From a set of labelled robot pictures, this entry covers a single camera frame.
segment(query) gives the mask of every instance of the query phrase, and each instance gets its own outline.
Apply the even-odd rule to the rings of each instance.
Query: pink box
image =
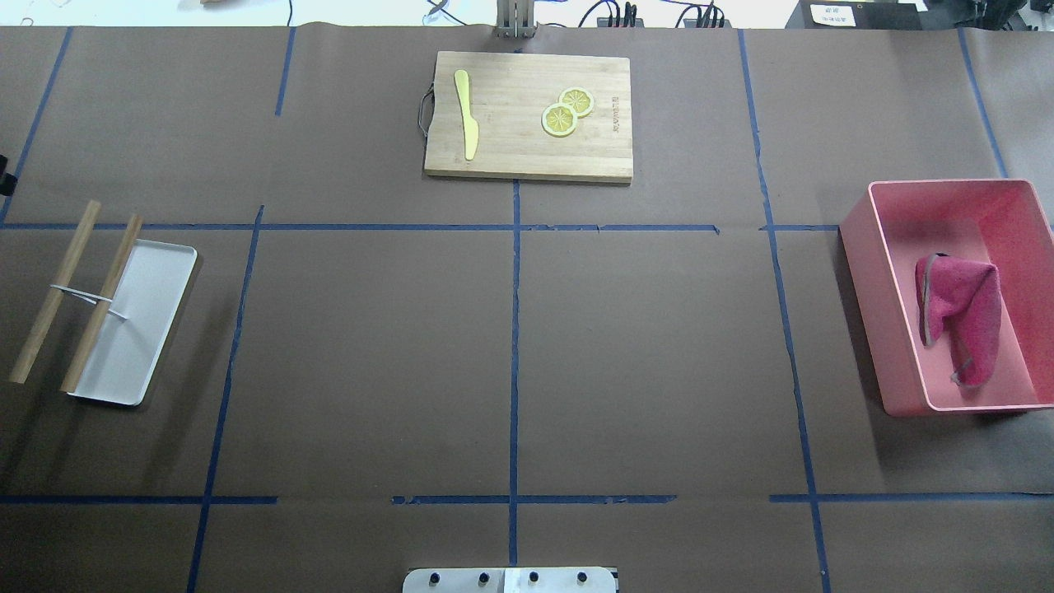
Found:
[[[1032,183],[877,181],[841,234],[887,414],[1054,408],[1054,240]],[[937,251],[999,269],[998,361],[979,389],[951,380],[950,340],[922,345],[915,262]]]

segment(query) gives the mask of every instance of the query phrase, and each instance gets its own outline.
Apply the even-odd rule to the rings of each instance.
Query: metal bracket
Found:
[[[74,298],[80,299],[81,301],[84,301],[85,303],[91,303],[93,305],[98,305],[99,301],[110,304],[114,303],[113,299],[106,299],[105,296],[99,296],[98,294],[92,294],[91,292],[84,292],[83,290],[77,290],[76,288],[70,288],[69,285],[59,285],[57,283],[50,283],[48,285],[51,285],[52,288],[57,288],[62,292],[65,292],[66,294],[74,296]],[[120,319],[121,321],[129,320],[128,316],[119,314],[112,309],[106,310],[106,313]]]
[[[530,39],[536,32],[534,0],[497,0],[494,36]]]
[[[432,97],[432,112],[435,112],[435,82],[428,85],[428,90],[425,91],[425,96],[421,97],[421,105],[417,106],[417,127],[421,127],[421,133],[425,135],[425,139],[428,139],[428,129],[425,127],[425,101],[428,97]]]
[[[601,567],[416,569],[403,593],[618,593],[619,573]]]

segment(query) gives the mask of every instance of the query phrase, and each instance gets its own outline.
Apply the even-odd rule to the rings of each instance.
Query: blue tape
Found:
[[[256,259],[256,245],[260,237],[260,221],[264,219],[264,206],[256,211],[256,221],[253,222],[253,237],[249,242],[249,258],[246,261],[246,275],[241,280],[241,298],[238,301],[238,316],[234,323],[234,337],[231,339],[231,356],[227,361],[227,378],[223,380],[223,397],[219,402],[219,416],[216,419],[216,435],[212,441],[212,456],[209,459],[209,473],[206,476],[204,496],[201,500],[201,515],[198,517],[198,531],[194,539],[194,556],[191,558],[190,576],[187,579],[187,593],[193,593],[197,587],[198,567],[201,564],[201,549],[204,546],[206,528],[209,525],[209,507],[212,505],[212,490],[216,481],[216,466],[219,463],[219,447],[223,440],[223,424],[227,422],[227,408],[231,400],[231,386],[234,378],[234,362],[238,356],[238,345],[241,342],[241,328],[246,318],[246,298],[249,295],[249,281],[253,276],[253,263]]]
[[[393,496],[392,506],[394,507],[412,507],[416,505],[427,506],[427,505],[508,505],[508,496],[412,496],[407,498],[405,496]]]
[[[33,146],[33,140],[37,137],[37,127],[40,126],[40,119],[44,115],[44,107],[47,106],[47,99],[52,96],[52,90],[55,87],[55,79],[58,78],[59,68],[62,67],[62,59],[65,58],[65,51],[70,46],[70,38],[73,37],[73,27],[66,27],[65,37],[62,38],[62,45],[59,46],[59,54],[55,57],[55,65],[52,66],[52,75],[47,78],[47,85],[44,86],[44,94],[40,97],[40,104],[37,105],[37,114],[33,117],[33,123],[30,125],[30,133],[25,137],[25,143],[22,144],[22,154],[18,157],[18,164],[15,166],[15,176],[22,176],[22,167],[25,166],[25,159],[30,156],[30,149]]]
[[[521,505],[666,505],[677,495],[524,495]]]
[[[99,222],[94,229],[97,231],[122,231],[128,226],[125,222]],[[77,228],[76,222],[13,222],[5,228],[15,231],[72,231]],[[251,231],[253,224],[246,223],[222,223],[222,222],[154,222],[142,225],[143,230],[151,231]]]
[[[95,230],[124,230],[124,222],[99,222]],[[4,225],[11,230],[67,231],[77,228],[76,222],[12,222]],[[245,222],[152,222],[144,223],[143,230],[157,231],[251,231],[254,224]],[[721,234],[715,224],[520,224],[521,231],[689,231]],[[445,224],[413,222],[265,222],[265,231],[503,231],[516,230],[516,224]]]
[[[7,211],[11,210],[11,196],[6,195],[3,198],[3,205],[0,206],[0,229],[4,226],[4,220],[7,219]]]
[[[211,505],[277,505],[277,496],[214,496]]]
[[[1003,502],[1020,500],[1054,500],[1054,492],[910,492],[870,494],[776,494],[768,497],[775,503],[841,502]]]
[[[715,224],[524,224],[525,231],[705,231],[721,234]]]
[[[286,63],[281,67],[281,84],[278,85],[278,101],[274,105],[275,117],[281,117],[281,105],[286,102],[286,84],[289,82],[289,63],[293,60],[293,40],[296,39],[296,27],[290,27],[289,41],[286,42]]]
[[[765,182],[765,172],[761,164],[761,132],[758,127],[758,112],[754,101],[754,87],[750,83],[750,65],[746,55],[746,37],[743,29],[737,29],[739,36],[739,55],[743,65],[743,85],[746,91],[746,106],[750,114],[750,133],[754,136],[754,155],[758,167],[758,182],[761,185],[762,203],[765,210],[766,234],[768,249],[773,257],[773,272],[776,275],[776,293],[780,303],[780,317],[783,321],[783,341],[787,357],[790,360],[790,376],[794,380],[795,406],[798,410],[798,435],[801,442],[801,456],[805,464],[805,483],[808,494],[816,495],[816,476],[813,472],[813,454],[808,443],[808,429],[805,426],[805,407],[801,399],[801,382],[798,378],[798,360],[795,357],[794,337],[790,335],[790,316],[787,312],[786,291],[783,286],[783,271],[780,269],[779,245],[776,242],[776,222],[773,216],[773,204],[768,196],[768,183]],[[820,506],[811,499],[809,508],[813,515],[813,537],[816,540],[816,557],[820,566],[820,580],[824,593],[831,593],[831,574],[827,570],[827,550],[823,540],[823,523],[820,519]]]
[[[392,506],[444,506],[444,505],[509,505],[511,497],[503,495],[440,495],[440,496],[393,496]],[[674,494],[622,494],[622,495],[538,495],[516,496],[520,505],[666,505],[677,500]]]
[[[402,222],[271,222],[266,231],[512,231],[513,224],[432,224]]]
[[[512,344],[509,364],[509,566],[519,560],[520,489],[520,179],[512,179]]]
[[[774,230],[776,232],[784,231],[820,231],[820,232],[838,232],[838,224],[765,224],[758,229],[759,231]]]
[[[984,124],[984,133],[988,134],[989,144],[992,146],[992,154],[995,155],[995,163],[999,167],[999,175],[1007,177],[1007,165],[1002,160],[1002,151],[999,150],[999,142],[992,132],[992,122],[989,121],[988,110],[984,108],[984,99],[981,98],[981,90],[977,85],[977,77],[974,76],[974,62],[970,59],[970,46],[967,43],[965,31],[959,27],[959,47],[962,50],[962,61],[967,66],[967,77],[970,78],[970,86],[974,91],[974,100],[977,101],[977,111],[980,112],[981,122]]]

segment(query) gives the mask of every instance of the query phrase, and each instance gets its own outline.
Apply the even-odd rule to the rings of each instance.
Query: pink towel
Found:
[[[983,386],[995,371],[1002,302],[999,271],[992,263],[934,253],[915,263],[922,314],[922,343],[933,347],[945,325],[955,342],[952,381]]]

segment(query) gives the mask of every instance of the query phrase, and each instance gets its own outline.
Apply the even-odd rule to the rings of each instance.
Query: white tray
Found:
[[[136,239],[87,367],[71,396],[139,406],[194,274],[193,246]]]

